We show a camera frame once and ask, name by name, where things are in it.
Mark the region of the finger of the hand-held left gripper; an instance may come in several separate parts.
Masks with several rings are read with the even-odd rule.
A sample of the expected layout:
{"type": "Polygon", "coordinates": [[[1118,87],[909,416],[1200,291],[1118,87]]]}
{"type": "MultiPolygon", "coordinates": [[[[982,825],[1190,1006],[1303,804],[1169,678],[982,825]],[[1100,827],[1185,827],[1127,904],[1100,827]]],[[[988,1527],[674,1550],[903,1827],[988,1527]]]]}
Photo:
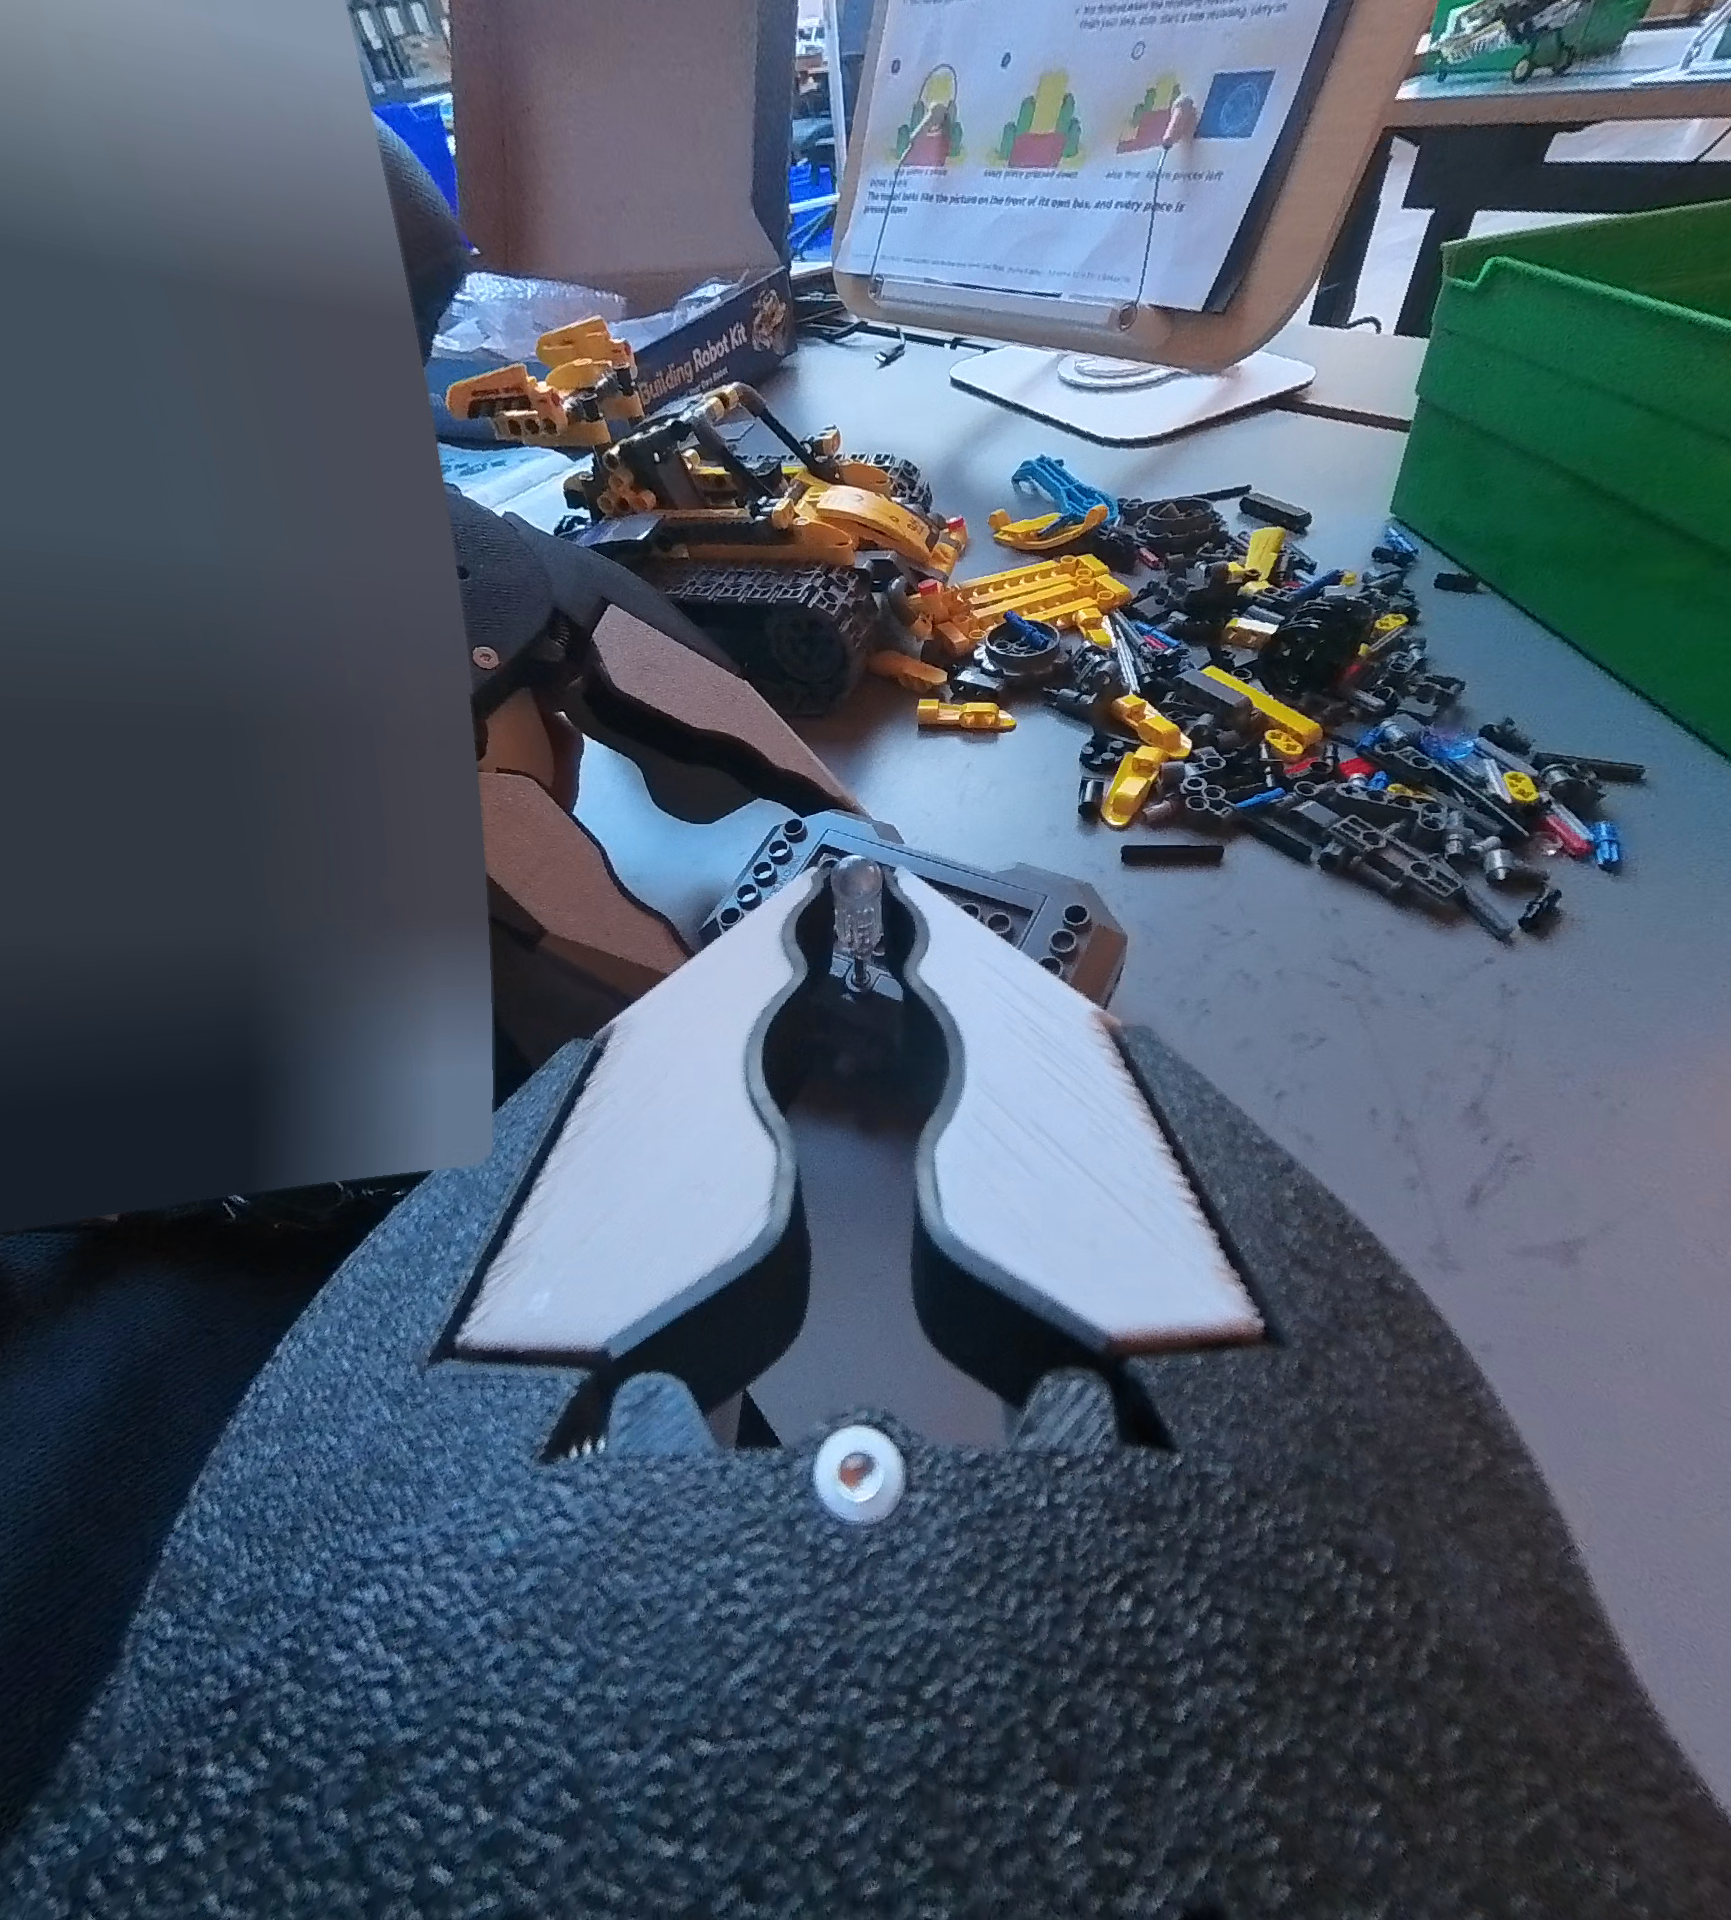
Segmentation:
{"type": "Polygon", "coordinates": [[[592,833],[522,773],[488,773],[493,1006],[508,1039],[585,1039],[689,961],[592,833]]]}
{"type": "Polygon", "coordinates": [[[719,773],[789,813],[868,816],[753,685],[625,610],[598,616],[580,702],[585,733],[619,753],[719,773]]]}

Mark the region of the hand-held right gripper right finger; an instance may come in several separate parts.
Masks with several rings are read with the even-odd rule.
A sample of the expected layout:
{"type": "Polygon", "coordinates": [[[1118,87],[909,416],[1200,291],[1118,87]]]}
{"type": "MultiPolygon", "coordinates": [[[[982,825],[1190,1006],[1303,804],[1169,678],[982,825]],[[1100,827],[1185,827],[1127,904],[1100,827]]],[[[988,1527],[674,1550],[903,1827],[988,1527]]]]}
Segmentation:
{"type": "Polygon", "coordinates": [[[924,1337],[1010,1405],[1058,1369],[1263,1341],[1263,1311],[1110,1019],[920,877],[897,876],[903,988],[941,1039],[919,1138],[924,1337]]]}

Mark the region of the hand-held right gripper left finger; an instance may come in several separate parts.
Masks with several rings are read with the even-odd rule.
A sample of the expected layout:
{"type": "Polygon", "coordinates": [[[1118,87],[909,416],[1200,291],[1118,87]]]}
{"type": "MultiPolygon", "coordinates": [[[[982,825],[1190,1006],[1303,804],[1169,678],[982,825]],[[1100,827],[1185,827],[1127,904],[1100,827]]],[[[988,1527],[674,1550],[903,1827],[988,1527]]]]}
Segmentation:
{"type": "Polygon", "coordinates": [[[805,984],[819,871],[608,1024],[456,1331],[456,1356],[670,1374],[703,1410],[805,1319],[805,1216],[762,1039],[805,984]]]}

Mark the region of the clear-handled screwdriver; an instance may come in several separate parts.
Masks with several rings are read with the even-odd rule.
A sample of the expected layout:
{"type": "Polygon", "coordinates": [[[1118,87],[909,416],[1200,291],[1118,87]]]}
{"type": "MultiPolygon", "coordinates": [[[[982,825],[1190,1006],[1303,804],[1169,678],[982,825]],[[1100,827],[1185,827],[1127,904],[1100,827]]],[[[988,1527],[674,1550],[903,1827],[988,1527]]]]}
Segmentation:
{"type": "Polygon", "coordinates": [[[898,979],[890,971],[886,871],[878,861],[845,852],[829,865],[829,979],[852,1004],[897,1006],[898,979]]]}

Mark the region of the grey studded battery box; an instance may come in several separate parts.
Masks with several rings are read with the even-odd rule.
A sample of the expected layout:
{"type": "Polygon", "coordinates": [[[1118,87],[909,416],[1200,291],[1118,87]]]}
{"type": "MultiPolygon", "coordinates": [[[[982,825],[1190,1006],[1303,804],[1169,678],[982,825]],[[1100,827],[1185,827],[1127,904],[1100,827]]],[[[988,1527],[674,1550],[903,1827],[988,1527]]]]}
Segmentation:
{"type": "Polygon", "coordinates": [[[774,899],[788,883],[798,883],[809,871],[819,871],[824,877],[819,895],[805,904],[798,917],[805,984],[788,1000],[762,1039],[766,1086],[771,1101],[781,1101],[782,1116],[794,1107],[805,1086],[863,1097],[869,1116],[907,1113],[920,1125],[935,1107],[945,1056],[941,1039],[924,1033],[929,1019],[913,1017],[907,1006],[903,959],[909,950],[909,929],[903,926],[898,904],[891,895],[897,876],[929,883],[982,929],[1003,937],[1010,946],[1064,984],[1070,984],[1073,966],[1084,966],[1092,950],[1106,946],[1105,909],[1083,889],[1058,884],[1041,876],[982,876],[932,861],[881,837],[869,830],[869,825],[856,825],[847,813],[813,813],[809,819],[789,825],[798,833],[771,830],[766,841],[766,876],[757,876],[757,865],[751,865],[747,876],[739,876],[739,889],[723,899],[723,909],[739,917],[733,926],[715,923],[719,937],[723,937],[762,904],[774,899]],[[860,1006],[829,979],[826,877],[829,865],[845,852],[869,855],[886,871],[886,946],[890,971],[898,979],[897,1006],[860,1006]]]}

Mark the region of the yellow tracked toy vehicle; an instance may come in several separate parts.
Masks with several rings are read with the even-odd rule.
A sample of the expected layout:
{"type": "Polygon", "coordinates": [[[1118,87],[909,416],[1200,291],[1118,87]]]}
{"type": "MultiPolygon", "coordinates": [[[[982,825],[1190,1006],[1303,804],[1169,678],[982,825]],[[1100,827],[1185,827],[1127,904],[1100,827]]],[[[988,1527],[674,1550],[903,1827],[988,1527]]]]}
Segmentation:
{"type": "Polygon", "coordinates": [[[788,719],[819,719],[890,645],[886,606],[946,582],[962,517],[913,464],[798,441],[751,388],[634,423],[564,473],[576,540],[710,633],[788,719]]]}

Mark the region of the clear plastic bag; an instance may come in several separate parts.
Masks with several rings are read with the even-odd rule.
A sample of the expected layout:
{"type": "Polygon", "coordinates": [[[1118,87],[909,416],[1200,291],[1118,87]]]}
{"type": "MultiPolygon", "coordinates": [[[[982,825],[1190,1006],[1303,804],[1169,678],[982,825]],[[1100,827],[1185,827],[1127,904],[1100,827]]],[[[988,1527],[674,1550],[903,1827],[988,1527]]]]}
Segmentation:
{"type": "Polygon", "coordinates": [[[564,325],[604,321],[612,340],[625,343],[634,353],[646,353],[682,332],[683,325],[705,316],[723,298],[757,287],[762,274],[747,277],[705,277],[689,287],[674,308],[625,316],[625,298],[615,291],[598,291],[573,282],[541,277],[508,277],[473,271],[461,277],[461,287],[447,304],[431,361],[488,361],[512,366],[530,357],[541,332],[564,325]]]}

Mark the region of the blue curved brick piece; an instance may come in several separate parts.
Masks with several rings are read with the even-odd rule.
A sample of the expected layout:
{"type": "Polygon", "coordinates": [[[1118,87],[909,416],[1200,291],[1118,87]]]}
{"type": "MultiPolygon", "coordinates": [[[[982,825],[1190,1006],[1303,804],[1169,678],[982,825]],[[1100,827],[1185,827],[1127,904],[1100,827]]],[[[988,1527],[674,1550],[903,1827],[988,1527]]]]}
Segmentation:
{"type": "Polygon", "coordinates": [[[1100,524],[1118,524],[1118,496],[1073,478],[1058,456],[1019,464],[1013,489],[1041,496],[1066,523],[1100,514],[1100,524]]]}

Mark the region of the dark blue kit box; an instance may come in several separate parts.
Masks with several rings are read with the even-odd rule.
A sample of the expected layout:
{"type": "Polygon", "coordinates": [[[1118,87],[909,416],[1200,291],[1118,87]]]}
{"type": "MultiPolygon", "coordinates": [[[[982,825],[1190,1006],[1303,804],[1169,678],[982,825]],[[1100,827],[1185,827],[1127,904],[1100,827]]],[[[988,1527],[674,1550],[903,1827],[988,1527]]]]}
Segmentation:
{"type": "Polygon", "coordinates": [[[794,4],[453,4],[459,214],[473,271],[624,294],[762,274],[638,353],[647,408],[794,349],[794,4]]]}

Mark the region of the blue storage bin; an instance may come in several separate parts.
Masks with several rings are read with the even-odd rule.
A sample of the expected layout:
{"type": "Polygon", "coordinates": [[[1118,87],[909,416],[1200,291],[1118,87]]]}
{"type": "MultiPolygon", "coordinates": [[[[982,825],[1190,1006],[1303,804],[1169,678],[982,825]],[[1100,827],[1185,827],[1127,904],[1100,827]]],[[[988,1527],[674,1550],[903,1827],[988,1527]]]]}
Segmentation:
{"type": "Polygon", "coordinates": [[[417,99],[374,99],[372,113],[403,138],[403,145],[423,161],[433,180],[456,168],[456,129],[447,90],[431,90],[417,99]]]}

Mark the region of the pile of small brick pieces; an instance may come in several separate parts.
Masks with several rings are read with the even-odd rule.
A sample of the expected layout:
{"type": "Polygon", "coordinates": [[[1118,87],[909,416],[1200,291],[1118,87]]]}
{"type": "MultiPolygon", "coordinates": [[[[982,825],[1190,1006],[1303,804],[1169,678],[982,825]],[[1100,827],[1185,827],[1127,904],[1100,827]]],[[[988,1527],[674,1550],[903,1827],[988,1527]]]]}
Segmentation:
{"type": "Polygon", "coordinates": [[[1083,724],[1083,827],[1116,830],[1100,797],[1118,757],[1146,742],[1169,767],[1135,825],[1116,830],[1123,846],[1251,833],[1395,909],[1472,917],[1498,943],[1563,917],[1559,869],[1624,871],[1607,792],[1641,785],[1642,767],[1543,750],[1512,719],[1472,724],[1469,685],[1433,662],[1422,546],[1395,523],[1367,565],[1322,570],[1303,552],[1308,512],[1253,489],[1116,493],[1118,524],[1066,523],[1016,493],[1041,502],[992,514],[1016,565],[1089,555],[1134,591],[1106,616],[1110,645],[1064,633],[1054,680],[1005,685],[979,643],[945,625],[951,582],[920,582],[898,610],[909,645],[886,673],[919,700],[992,700],[1016,719],[1036,700],[1083,724]],[[1276,627],[1322,595],[1383,614],[1349,680],[1330,696],[1259,685],[1276,627]]]}

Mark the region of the wooden document stand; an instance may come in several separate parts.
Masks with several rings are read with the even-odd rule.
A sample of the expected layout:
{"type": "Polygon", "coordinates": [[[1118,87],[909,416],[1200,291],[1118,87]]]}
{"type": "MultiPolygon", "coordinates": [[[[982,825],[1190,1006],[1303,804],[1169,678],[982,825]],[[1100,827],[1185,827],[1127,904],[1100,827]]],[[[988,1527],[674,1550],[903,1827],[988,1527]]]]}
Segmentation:
{"type": "MultiPolygon", "coordinates": [[[[954,383],[1105,446],[1150,446],[1251,411],[1313,383],[1313,366],[1270,353],[1345,225],[1361,166],[1418,53],[1428,4],[1349,4],[1345,32],[1294,144],[1282,186],[1219,310],[1105,308],[1016,291],[875,286],[836,271],[852,316],[998,349],[954,367],[954,383]]],[[[852,212],[852,166],[835,241],[852,212]]]]}

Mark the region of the printed instruction sheet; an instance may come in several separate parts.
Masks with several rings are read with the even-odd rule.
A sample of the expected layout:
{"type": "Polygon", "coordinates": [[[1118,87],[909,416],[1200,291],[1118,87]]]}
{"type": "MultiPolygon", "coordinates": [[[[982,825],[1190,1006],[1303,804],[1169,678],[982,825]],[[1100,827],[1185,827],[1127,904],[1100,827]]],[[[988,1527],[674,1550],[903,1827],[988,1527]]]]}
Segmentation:
{"type": "Polygon", "coordinates": [[[878,4],[845,274],[1219,310],[1349,4],[878,4]]]}

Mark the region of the green plastic bin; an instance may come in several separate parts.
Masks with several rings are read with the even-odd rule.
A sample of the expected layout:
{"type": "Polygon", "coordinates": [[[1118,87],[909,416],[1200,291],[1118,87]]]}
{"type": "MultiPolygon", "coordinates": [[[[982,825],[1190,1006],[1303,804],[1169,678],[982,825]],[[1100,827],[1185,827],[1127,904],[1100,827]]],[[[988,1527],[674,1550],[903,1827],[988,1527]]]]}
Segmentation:
{"type": "Polygon", "coordinates": [[[1731,201],[1449,244],[1392,512],[1731,757],[1731,201]]]}

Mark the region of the green toy model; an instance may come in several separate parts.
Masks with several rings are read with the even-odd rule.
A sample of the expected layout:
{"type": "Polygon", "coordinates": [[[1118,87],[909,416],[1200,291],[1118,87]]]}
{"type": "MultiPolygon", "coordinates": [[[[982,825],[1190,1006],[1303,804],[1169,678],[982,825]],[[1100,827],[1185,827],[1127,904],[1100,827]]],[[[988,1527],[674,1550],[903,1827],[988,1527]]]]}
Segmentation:
{"type": "Polygon", "coordinates": [[[1539,73],[1613,55],[1650,4],[1434,4],[1422,53],[1433,79],[1539,73]]]}

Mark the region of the wood-edged grey table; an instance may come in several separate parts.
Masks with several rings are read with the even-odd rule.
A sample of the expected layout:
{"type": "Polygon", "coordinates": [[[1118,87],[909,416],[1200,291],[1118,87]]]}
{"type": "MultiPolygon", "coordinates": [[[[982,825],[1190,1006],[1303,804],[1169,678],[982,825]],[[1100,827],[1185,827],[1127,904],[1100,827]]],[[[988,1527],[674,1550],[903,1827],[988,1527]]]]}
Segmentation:
{"type": "Polygon", "coordinates": [[[1731,122],[1731,64],[1692,70],[1698,32],[1637,32],[1619,55],[1543,79],[1405,79],[1383,129],[1418,145],[1405,208],[1428,212],[1395,332],[1428,336],[1441,247],[1480,212],[1647,212],[1731,201],[1731,161],[1557,166],[1563,132],[1641,122],[1731,122]]]}

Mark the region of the yellow long beam frame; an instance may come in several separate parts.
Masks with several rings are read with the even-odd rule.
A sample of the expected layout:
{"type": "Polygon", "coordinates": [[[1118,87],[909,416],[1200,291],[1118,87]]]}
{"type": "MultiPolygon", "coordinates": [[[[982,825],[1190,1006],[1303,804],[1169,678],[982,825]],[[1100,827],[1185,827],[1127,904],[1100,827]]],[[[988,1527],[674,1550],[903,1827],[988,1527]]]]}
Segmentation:
{"type": "Polygon", "coordinates": [[[982,643],[1005,616],[1110,645],[1106,616],[1123,614],[1134,591],[1095,557],[1064,555],[988,571],[946,586],[945,625],[982,643]]]}

